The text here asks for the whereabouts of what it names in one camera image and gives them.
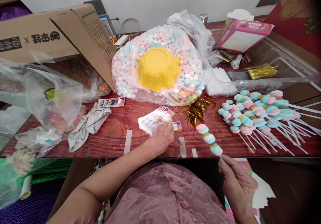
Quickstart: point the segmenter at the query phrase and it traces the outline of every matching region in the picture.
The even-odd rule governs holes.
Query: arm
[[[81,217],[96,221],[102,202],[111,198],[135,170],[164,153],[173,141],[173,125],[167,122],[159,125],[153,136],[139,147],[104,166],[77,186],[48,224],[70,223]]]
[[[224,173],[223,191],[237,224],[257,224],[253,214],[253,196],[258,188],[256,180],[235,160],[222,155],[218,168]]]

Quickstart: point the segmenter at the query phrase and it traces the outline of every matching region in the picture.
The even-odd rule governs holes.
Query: purple fabric
[[[0,224],[43,224],[56,202],[64,178],[32,186],[31,195],[0,211]]]
[[[32,12],[23,4],[14,4],[0,7],[0,21],[32,14]]]

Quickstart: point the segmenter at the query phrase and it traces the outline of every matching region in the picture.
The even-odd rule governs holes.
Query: hand
[[[235,160],[222,155],[218,162],[220,173],[225,175],[223,191],[237,223],[257,223],[253,214],[253,196],[257,181]]]
[[[174,141],[173,124],[165,122],[157,126],[154,134],[148,139],[147,145],[151,147],[154,157],[163,154]]]

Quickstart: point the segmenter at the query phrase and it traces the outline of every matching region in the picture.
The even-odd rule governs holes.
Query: pink patterned shirt
[[[105,224],[235,223],[213,190],[188,169],[152,163],[120,189]]]

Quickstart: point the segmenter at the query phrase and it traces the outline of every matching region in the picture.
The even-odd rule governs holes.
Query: stack of cards
[[[121,107],[125,105],[125,97],[113,99],[99,99],[97,108]]]
[[[173,123],[174,131],[181,132],[182,125],[179,121],[172,121],[173,115],[174,112],[168,107],[160,106],[148,115],[138,118],[139,128],[152,136],[158,125],[164,122],[171,122]]]

